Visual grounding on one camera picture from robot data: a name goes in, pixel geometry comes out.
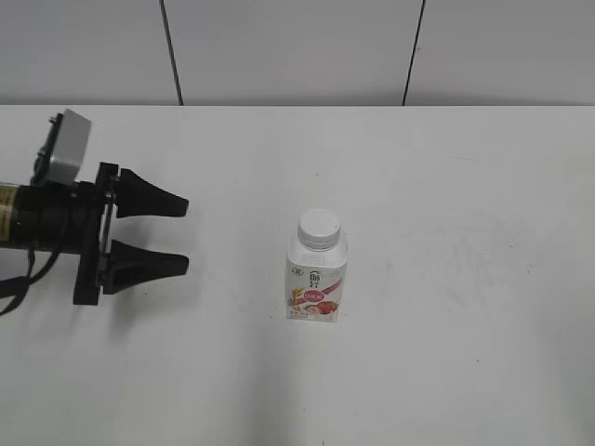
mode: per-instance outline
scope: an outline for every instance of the black cable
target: black cable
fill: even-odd
[[[169,22],[167,21],[167,11],[165,11],[165,0],[159,0],[161,8],[161,18],[164,21],[165,39],[167,39],[167,50],[169,51],[169,61],[171,62],[171,70],[174,72],[174,84],[176,85],[176,93],[178,94],[178,105],[184,105],[184,98],[182,97],[182,88],[179,86],[178,65],[176,63],[176,55],[174,54],[174,46],[171,43],[171,32],[169,31]]]
[[[405,82],[405,91],[403,92],[403,107],[407,101],[407,93],[409,93],[409,83],[411,82],[411,71],[413,70],[413,62],[416,59],[417,41],[419,40],[419,30],[421,30],[421,21],[424,18],[424,10],[426,9],[426,0],[421,0],[421,9],[419,9],[419,19],[417,20],[416,39],[413,42],[413,51],[411,51],[411,59],[409,60],[409,71],[407,72],[407,82]]]
[[[47,274],[47,272],[50,271],[51,268],[54,266],[54,264],[56,263],[56,260],[58,260],[58,257],[60,256],[60,252],[62,251],[62,245],[64,243],[64,237],[66,236],[66,231],[68,230],[68,227],[70,226],[71,209],[72,208],[71,208],[70,202],[69,202],[69,206],[68,206],[68,209],[66,211],[66,215],[62,219],[62,226],[60,227],[60,230],[59,230],[59,238],[58,238],[58,242],[56,244],[56,247],[52,251],[52,254],[49,255],[49,258],[47,259],[45,265],[41,269],[39,269],[29,279],[29,284],[30,285],[33,285],[34,283],[39,282],[41,279],[43,279],[44,276]]]

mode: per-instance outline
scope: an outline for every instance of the white wall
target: white wall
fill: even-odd
[[[4,0],[0,61],[0,103],[177,103],[156,1]]]
[[[595,103],[595,2],[428,0],[407,105]]]
[[[400,105],[422,0],[165,0],[187,104]],[[593,104],[595,2],[427,0],[406,105]],[[6,0],[0,103],[176,104],[157,0]]]
[[[170,0],[190,104],[400,105],[418,0]]]

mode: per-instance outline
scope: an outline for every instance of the black cylinder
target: black cylinder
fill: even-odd
[[[0,229],[2,217],[10,218],[9,231],[0,237],[0,247],[53,251],[66,224],[61,251],[81,252],[88,208],[75,188],[19,186],[16,193],[11,193],[12,200],[5,200],[4,211],[0,203]],[[7,207],[10,201],[12,208]]]

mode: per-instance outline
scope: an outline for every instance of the fruit image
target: fruit image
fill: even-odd
[[[337,308],[338,304],[336,302],[325,301],[318,304],[320,314],[330,314],[333,311],[337,311]]]
[[[333,311],[337,311],[337,308],[338,308],[337,302],[324,301],[324,302],[319,302],[316,305],[306,306],[306,311],[309,311],[310,313],[330,314]]]

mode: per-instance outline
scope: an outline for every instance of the plastic bottle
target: plastic bottle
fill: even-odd
[[[287,318],[337,321],[346,268],[347,236],[340,220],[326,209],[306,211],[287,249]]]

